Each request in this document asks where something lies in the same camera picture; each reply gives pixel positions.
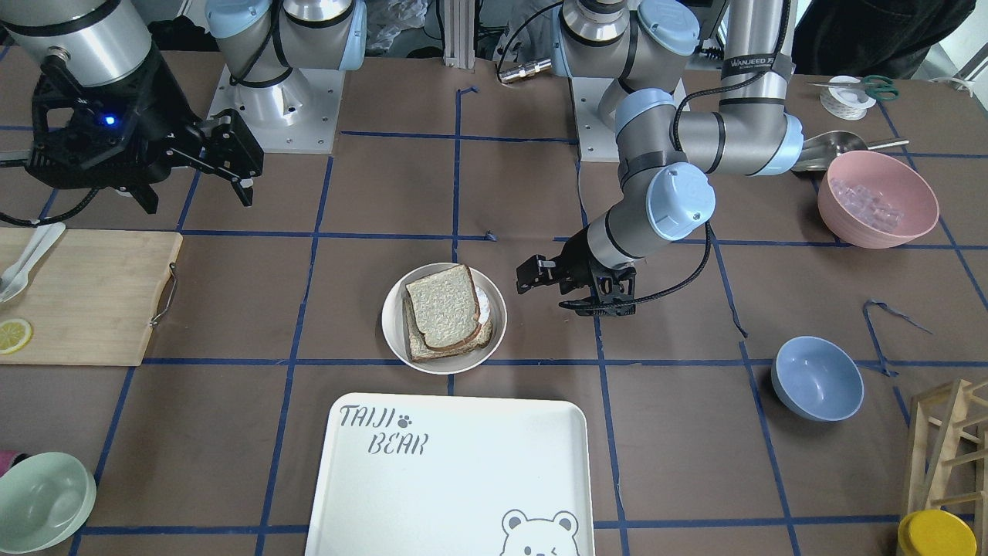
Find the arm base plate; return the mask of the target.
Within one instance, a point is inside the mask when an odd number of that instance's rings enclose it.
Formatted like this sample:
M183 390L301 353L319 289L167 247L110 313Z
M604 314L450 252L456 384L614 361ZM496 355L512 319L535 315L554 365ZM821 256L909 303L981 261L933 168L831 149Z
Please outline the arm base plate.
M573 77L570 81L581 163L618 163L631 154L669 149L669 129L678 103L685 97L682 82L658 96L667 106L632 117L621 126L620 106L627 91L611 78Z
M208 115L240 113L266 154L332 154L345 71L296 68L267 88L229 83L225 67Z

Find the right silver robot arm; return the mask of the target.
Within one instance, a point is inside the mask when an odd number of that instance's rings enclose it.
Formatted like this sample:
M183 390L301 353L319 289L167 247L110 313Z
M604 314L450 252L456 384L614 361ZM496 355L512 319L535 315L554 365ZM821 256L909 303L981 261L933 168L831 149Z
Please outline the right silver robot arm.
M303 71L357 70L366 52L361 1L208 1L205 17L232 88L232 106L210 117L191 109L130 1L2 3L2 28L40 68L34 141L27 151L4 152L2 166L24 168L54 189L87 192L56 217L3 214L3 222L62 222L107 188L154 214L153 185L173 168L225 179L248 207L264 158L255 131L313 119Z

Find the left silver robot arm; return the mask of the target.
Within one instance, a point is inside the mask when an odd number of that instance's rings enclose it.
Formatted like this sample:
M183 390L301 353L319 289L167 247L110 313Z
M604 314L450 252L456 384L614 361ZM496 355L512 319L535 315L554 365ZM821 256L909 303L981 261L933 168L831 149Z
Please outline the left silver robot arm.
M564 1L553 17L553 72L610 78L622 93L613 130L621 200L565 242L553 258L516 268L519 294L557 285L581 316L633 314L635 264L709 224L716 197L710 174L777 175L800 156L804 131L786 110L794 73L793 8L788 1L732 1L719 85L673 96L701 26L678 1Z

